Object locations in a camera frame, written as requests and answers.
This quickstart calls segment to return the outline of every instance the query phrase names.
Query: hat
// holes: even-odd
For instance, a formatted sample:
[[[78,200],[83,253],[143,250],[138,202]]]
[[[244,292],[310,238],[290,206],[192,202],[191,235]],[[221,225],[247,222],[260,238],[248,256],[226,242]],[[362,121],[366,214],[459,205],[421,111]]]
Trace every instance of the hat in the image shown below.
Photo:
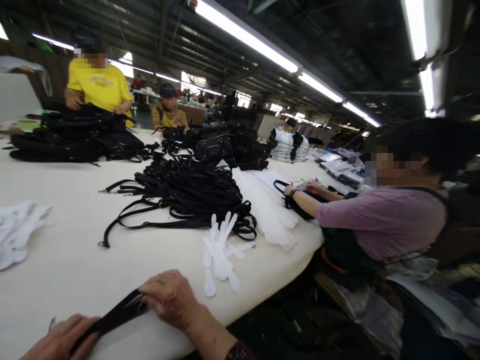
[[[160,86],[159,94],[162,98],[176,98],[177,90],[173,87],[172,84],[166,82]]]

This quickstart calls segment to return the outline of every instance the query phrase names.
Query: yellow t-shirt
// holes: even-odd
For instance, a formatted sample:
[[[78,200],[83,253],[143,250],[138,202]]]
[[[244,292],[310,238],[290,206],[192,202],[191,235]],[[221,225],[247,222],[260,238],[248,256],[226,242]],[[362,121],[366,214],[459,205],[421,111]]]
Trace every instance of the yellow t-shirt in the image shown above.
[[[132,100],[127,79],[112,64],[105,69],[94,69],[85,59],[73,59],[68,66],[67,87],[83,92],[86,104],[91,103],[108,111],[122,105],[124,100]],[[132,117],[130,111],[125,115]],[[127,120],[126,126],[132,127],[134,123]]]

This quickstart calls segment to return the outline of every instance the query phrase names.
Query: hand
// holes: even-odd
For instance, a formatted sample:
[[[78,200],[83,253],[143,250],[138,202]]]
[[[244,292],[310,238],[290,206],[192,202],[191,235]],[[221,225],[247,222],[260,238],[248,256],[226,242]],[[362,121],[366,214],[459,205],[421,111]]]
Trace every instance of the hand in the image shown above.
[[[170,325],[187,332],[201,310],[189,281],[178,270],[151,277],[138,290],[142,301]]]
[[[71,316],[67,321],[57,324],[20,360],[85,360],[100,339],[99,333],[90,335],[71,357],[70,350],[98,319],[100,318],[88,318],[79,314]]]
[[[290,195],[293,189],[295,189],[295,186],[288,185],[287,187],[285,187],[285,190],[283,190],[283,195]]]
[[[125,114],[125,110],[121,106],[115,106],[112,110],[112,113],[117,115],[123,115]]]
[[[34,73],[35,72],[35,69],[33,69],[32,67],[27,66],[27,65],[20,65],[18,68],[20,70],[22,70],[24,73]]]
[[[83,102],[78,96],[71,95],[66,98],[66,107],[70,110],[78,111],[81,105],[83,105]]]
[[[317,194],[317,195],[322,195],[325,192],[328,192],[326,188],[324,188],[322,185],[318,184],[317,182],[313,181],[308,181],[306,183],[306,191]]]

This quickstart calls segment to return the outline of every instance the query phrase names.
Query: black strap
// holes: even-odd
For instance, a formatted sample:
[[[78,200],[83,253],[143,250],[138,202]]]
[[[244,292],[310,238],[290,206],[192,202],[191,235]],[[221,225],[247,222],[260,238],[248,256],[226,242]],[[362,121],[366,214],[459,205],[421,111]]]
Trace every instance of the black strap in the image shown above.
[[[135,289],[120,301],[104,317],[93,324],[73,345],[70,354],[74,354],[79,346],[92,334],[100,333],[102,336],[119,326],[144,314],[148,306],[142,302],[143,294]]]

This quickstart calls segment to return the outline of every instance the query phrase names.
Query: black handbag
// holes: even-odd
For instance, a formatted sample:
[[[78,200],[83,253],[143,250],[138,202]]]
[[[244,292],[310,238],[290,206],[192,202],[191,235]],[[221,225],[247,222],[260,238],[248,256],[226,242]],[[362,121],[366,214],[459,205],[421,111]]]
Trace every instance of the black handbag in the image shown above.
[[[202,132],[200,140],[196,143],[195,158],[201,162],[211,163],[232,157],[234,149],[230,136],[232,135],[227,131]]]

